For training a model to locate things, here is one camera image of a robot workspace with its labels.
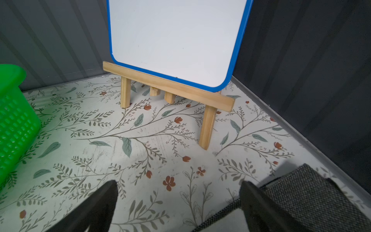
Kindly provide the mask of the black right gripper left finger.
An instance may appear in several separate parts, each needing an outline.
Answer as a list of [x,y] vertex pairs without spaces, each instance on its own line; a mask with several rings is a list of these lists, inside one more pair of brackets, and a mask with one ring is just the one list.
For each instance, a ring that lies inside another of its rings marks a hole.
[[108,232],[117,198],[117,182],[115,180],[108,181],[48,231]]

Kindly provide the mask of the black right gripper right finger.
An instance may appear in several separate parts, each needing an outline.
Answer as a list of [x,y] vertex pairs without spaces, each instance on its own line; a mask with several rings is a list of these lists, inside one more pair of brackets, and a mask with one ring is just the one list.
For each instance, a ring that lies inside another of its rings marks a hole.
[[244,181],[240,188],[241,208],[251,232],[303,232],[296,221],[252,182]]

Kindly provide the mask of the grey black checked scarf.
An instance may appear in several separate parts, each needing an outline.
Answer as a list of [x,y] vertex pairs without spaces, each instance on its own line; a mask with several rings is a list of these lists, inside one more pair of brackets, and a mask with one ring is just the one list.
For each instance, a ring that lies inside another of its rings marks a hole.
[[[371,220],[330,178],[308,164],[261,187],[270,199],[304,226],[304,232],[369,232]],[[201,232],[241,209],[240,198],[195,228]]]

